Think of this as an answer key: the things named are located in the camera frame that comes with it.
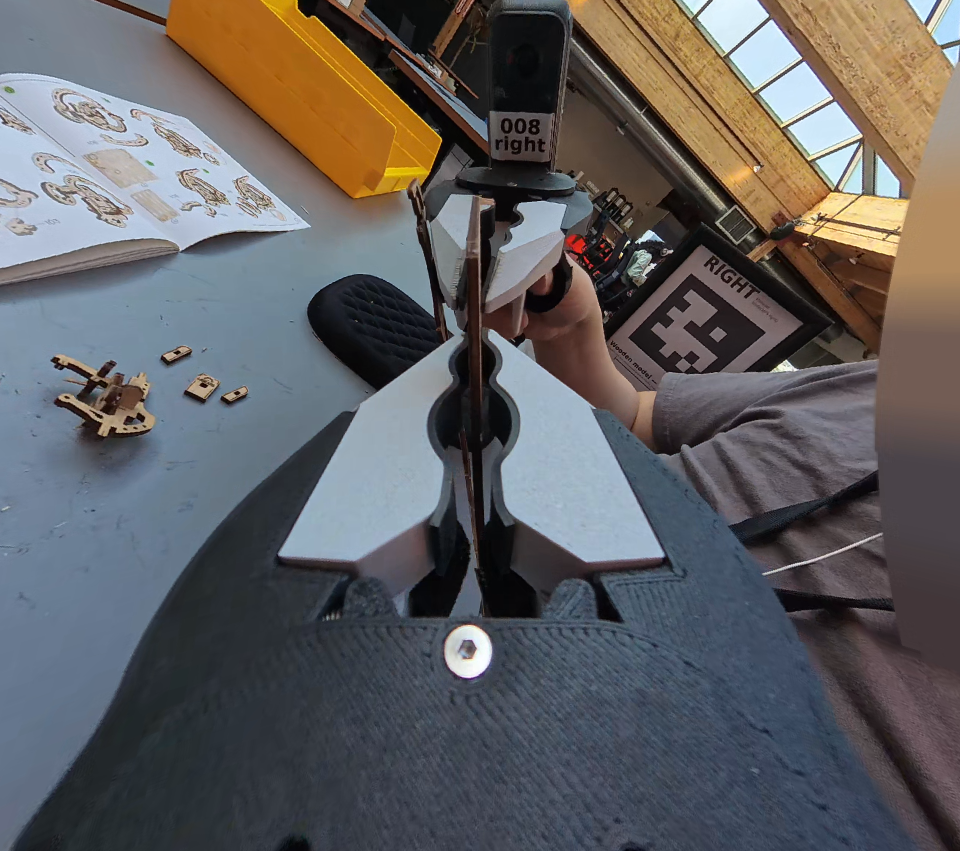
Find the laser-cut wooden sheet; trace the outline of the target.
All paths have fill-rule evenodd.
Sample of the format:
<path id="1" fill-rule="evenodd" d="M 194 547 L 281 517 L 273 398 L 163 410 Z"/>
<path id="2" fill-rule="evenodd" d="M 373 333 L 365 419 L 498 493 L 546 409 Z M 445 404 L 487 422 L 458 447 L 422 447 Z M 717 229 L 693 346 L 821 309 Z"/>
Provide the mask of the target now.
<path id="1" fill-rule="evenodd" d="M 461 435 L 465 489 L 473 539 L 474 574 L 481 594 L 480 614 L 487 614 L 481 568 L 481 533 L 485 526 L 483 476 L 483 350 L 482 350 L 482 200 L 471 199 L 465 246 L 465 331 L 467 388 L 465 429 Z"/>

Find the grey ventilation duct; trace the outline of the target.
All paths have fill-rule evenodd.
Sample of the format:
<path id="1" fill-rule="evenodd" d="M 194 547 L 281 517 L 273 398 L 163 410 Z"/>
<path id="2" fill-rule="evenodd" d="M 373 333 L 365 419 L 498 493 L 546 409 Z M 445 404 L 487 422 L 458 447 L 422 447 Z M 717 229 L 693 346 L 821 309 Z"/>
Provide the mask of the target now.
<path id="1" fill-rule="evenodd" d="M 697 208 L 702 221 L 714 223 L 739 208 L 714 174 L 579 31 L 571 40 L 568 83 L 599 110 L 614 135 L 642 156 L 683 205 Z"/>

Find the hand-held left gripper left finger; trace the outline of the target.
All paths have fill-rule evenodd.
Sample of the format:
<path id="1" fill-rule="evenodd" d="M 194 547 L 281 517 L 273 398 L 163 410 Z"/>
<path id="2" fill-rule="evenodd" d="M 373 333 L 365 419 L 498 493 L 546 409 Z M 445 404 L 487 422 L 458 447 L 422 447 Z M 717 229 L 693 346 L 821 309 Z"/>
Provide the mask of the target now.
<path id="1" fill-rule="evenodd" d="M 471 562 L 461 447 L 434 406 L 453 387 L 456 335 L 362 402 L 283 544 L 292 567 L 381 581 L 410 615 L 451 615 Z"/>

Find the framed black-and-white marker sign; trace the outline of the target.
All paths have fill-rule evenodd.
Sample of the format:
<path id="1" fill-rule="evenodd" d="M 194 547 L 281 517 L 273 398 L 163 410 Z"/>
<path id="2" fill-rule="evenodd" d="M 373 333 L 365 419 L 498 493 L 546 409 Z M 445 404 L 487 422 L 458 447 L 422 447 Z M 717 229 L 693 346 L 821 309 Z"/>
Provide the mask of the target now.
<path id="1" fill-rule="evenodd" d="M 666 374 L 766 372 L 832 324 L 817 306 L 701 225 L 610 317 L 606 347 L 638 391 Z"/>

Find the partly built wooden model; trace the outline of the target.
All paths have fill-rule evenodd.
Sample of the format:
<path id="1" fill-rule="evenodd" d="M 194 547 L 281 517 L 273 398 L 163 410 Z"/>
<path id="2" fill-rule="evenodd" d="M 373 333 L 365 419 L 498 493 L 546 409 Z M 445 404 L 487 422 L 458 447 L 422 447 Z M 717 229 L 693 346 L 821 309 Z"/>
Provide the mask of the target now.
<path id="1" fill-rule="evenodd" d="M 140 437 L 156 425 L 156 416 L 146 408 L 151 382 L 145 373 L 125 377 L 114 372 L 114 360 L 94 369 L 61 353 L 55 354 L 51 363 L 57 370 L 83 377 L 77 395 L 60 394 L 54 405 L 77 415 L 84 425 L 94 429 L 96 437 Z"/>

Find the black quilted pad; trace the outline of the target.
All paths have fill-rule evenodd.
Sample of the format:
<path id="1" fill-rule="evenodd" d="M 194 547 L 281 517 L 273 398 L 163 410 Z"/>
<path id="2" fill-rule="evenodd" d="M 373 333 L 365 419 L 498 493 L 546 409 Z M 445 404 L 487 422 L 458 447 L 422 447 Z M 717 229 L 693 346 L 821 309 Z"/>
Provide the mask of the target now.
<path id="1" fill-rule="evenodd" d="M 382 278 L 354 274 L 332 281 L 306 307 L 318 341 L 373 389 L 382 389 L 441 346 L 436 321 Z"/>

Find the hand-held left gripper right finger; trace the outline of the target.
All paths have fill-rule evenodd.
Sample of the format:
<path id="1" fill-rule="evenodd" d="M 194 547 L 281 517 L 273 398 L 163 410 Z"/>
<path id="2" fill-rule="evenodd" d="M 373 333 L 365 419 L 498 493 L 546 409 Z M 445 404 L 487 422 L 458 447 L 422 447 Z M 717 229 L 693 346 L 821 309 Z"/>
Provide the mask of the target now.
<path id="1" fill-rule="evenodd" d="M 486 607 L 536 607 L 566 580 L 663 566 L 593 406 L 495 332 L 482 333 L 482 356 Z"/>

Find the thin dark wooden part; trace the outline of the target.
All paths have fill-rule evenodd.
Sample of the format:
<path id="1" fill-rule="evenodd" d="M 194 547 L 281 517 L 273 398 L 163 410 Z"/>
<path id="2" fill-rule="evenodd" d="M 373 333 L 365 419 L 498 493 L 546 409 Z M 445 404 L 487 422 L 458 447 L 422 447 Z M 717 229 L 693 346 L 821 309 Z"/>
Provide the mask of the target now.
<path id="1" fill-rule="evenodd" d="M 450 339 L 450 330 L 444 311 L 445 299 L 439 281 L 430 231 L 426 219 L 426 205 L 419 179 L 415 178 L 410 185 L 407 186 L 406 194 L 414 211 L 415 233 L 427 271 L 438 338 L 440 342 L 446 342 Z"/>

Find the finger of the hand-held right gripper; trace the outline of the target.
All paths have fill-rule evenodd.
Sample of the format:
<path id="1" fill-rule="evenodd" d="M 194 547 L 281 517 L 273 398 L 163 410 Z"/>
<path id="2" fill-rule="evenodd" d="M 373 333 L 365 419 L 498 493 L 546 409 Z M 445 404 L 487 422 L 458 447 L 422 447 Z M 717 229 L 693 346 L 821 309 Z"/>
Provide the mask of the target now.
<path id="1" fill-rule="evenodd" d="M 521 334 L 526 292 L 558 264 L 565 242 L 561 229 L 565 204 L 543 199 L 520 202 L 515 213 L 519 220 L 511 224 L 491 258 L 483 298 L 485 315 L 507 310 L 508 336 Z"/>
<path id="2" fill-rule="evenodd" d="M 434 262 L 442 299 L 457 314 L 465 312 L 467 245 L 474 197 L 451 194 L 429 224 Z"/>

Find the person's right forearm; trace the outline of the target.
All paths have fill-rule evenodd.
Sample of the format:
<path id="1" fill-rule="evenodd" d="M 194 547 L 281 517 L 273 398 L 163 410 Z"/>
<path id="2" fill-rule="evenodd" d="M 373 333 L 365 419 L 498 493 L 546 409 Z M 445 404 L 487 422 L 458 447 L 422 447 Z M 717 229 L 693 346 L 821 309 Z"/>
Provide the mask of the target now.
<path id="1" fill-rule="evenodd" d="M 655 391 L 638 391 L 611 359 L 602 336 L 598 340 L 565 333 L 534 342 L 537 363 L 595 409 L 611 413 L 649 449 L 654 436 Z"/>

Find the person's right hand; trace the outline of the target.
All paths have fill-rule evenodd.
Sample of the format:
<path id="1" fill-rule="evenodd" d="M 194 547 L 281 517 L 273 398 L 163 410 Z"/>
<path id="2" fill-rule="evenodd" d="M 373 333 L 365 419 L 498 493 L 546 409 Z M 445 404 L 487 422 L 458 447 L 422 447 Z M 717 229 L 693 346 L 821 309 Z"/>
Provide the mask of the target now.
<path id="1" fill-rule="evenodd" d="M 573 388 L 604 352 L 601 310 L 589 275 L 569 256 L 526 293 L 523 333 L 538 365 Z"/>

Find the yellow plastic bin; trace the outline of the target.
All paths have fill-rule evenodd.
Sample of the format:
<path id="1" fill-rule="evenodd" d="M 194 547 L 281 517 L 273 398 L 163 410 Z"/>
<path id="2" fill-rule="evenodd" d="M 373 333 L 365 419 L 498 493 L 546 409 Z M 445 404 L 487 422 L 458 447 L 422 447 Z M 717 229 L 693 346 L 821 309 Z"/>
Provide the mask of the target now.
<path id="1" fill-rule="evenodd" d="M 426 183 L 441 136 L 297 0 L 170 0 L 166 34 L 349 197 Z"/>

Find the open instruction booklet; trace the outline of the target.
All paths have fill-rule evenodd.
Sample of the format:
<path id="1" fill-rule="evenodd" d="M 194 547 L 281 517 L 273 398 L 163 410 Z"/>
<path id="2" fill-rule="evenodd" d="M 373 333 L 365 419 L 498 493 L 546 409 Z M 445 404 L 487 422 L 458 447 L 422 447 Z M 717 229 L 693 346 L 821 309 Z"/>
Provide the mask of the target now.
<path id="1" fill-rule="evenodd" d="M 309 227 L 183 116 L 2 74 L 2 286 Z"/>

